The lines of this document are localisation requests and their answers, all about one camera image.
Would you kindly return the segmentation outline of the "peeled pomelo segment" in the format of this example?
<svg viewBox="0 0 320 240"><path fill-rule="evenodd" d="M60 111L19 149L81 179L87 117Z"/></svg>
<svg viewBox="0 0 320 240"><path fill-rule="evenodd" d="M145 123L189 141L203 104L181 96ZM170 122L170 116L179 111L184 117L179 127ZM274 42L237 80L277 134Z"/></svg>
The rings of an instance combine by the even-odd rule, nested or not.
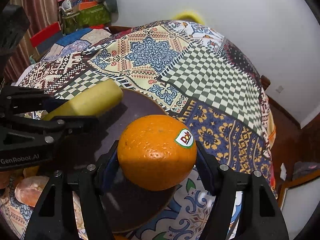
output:
<svg viewBox="0 0 320 240"><path fill-rule="evenodd" d="M16 199L22 204L35 207L48 180L47 176L32 176L22 179L15 189Z"/></svg>

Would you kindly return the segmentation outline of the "wall power socket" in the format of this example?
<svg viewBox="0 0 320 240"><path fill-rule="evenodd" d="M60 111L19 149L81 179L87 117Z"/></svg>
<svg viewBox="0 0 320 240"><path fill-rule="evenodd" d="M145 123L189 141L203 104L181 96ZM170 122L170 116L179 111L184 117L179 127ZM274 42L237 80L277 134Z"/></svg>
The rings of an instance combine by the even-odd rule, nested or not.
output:
<svg viewBox="0 0 320 240"><path fill-rule="evenodd" d="M282 86L279 86L279 87L276 89L276 91L277 91L278 93L281 93L283 90L284 90L284 88L283 88Z"/></svg>

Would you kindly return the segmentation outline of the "large orange with sticker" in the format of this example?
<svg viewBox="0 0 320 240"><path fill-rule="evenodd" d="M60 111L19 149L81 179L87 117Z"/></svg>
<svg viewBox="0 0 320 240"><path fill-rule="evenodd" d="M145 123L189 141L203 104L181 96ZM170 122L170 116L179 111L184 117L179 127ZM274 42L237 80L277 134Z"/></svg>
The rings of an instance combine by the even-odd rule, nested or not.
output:
<svg viewBox="0 0 320 240"><path fill-rule="evenodd" d="M168 115L147 115L131 122L117 147L124 176L150 191L166 190L184 181L196 155L191 131Z"/></svg>

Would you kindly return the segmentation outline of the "striped brown curtain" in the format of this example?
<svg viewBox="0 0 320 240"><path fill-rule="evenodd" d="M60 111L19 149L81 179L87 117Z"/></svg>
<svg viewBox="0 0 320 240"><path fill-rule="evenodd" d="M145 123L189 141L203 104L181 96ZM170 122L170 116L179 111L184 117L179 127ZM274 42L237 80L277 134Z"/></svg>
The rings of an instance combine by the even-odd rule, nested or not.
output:
<svg viewBox="0 0 320 240"><path fill-rule="evenodd" d="M5 81L16 82L21 74L31 65L30 57L40 58L30 38L36 33L58 21L58 0L10 0L10 4L23 7L30 21L30 26L19 42L13 55L8 59L4 70Z"/></svg>

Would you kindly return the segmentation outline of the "sugarcane piece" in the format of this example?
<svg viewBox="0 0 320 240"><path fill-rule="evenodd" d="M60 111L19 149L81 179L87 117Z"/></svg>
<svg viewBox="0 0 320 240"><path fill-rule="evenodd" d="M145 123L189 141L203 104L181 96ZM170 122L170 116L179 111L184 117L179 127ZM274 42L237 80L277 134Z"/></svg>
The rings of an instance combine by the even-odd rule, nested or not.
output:
<svg viewBox="0 0 320 240"><path fill-rule="evenodd" d="M121 88L112 79L108 79L79 93L45 115L42 120L49 121L56 116L100 116L116 107L122 98Z"/></svg>

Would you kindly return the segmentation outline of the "red box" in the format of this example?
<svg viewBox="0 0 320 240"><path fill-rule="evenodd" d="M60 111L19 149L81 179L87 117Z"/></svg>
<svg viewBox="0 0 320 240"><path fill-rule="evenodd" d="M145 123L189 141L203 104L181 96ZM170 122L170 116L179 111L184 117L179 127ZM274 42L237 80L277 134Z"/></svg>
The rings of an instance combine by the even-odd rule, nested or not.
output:
<svg viewBox="0 0 320 240"><path fill-rule="evenodd" d="M54 22L53 24L45 27L44 29L36 33L34 36L32 36L30 38L31 45L35 48L46 39L51 38L52 36L60 32L61 27L59 22Z"/></svg>

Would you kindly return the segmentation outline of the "green storage box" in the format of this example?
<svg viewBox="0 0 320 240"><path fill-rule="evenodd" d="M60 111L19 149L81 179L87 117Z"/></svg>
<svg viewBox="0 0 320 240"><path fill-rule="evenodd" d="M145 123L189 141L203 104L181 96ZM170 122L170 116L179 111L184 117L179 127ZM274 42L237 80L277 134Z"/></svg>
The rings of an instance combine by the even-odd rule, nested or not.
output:
<svg viewBox="0 0 320 240"><path fill-rule="evenodd" d="M73 12L62 16L62 31L64 34L71 34L78 29L106 25L111 22L111 14L103 4Z"/></svg>

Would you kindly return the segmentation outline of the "patchwork patterned tablecloth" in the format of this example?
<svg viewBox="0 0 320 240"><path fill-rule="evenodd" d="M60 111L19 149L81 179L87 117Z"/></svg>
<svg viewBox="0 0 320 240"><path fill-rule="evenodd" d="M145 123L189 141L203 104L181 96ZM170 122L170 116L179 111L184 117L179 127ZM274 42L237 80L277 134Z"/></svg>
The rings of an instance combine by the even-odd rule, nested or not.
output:
<svg viewBox="0 0 320 240"><path fill-rule="evenodd" d="M102 36L90 47L69 50L68 38L28 67L17 84L72 99L112 79L184 123L208 153L242 173L262 172L275 186L271 160L274 134L268 97L251 61L211 28L186 21L159 21ZM112 221L130 239L198 239L214 197L193 169L161 211L156 199L118 173L105 196Z"/></svg>

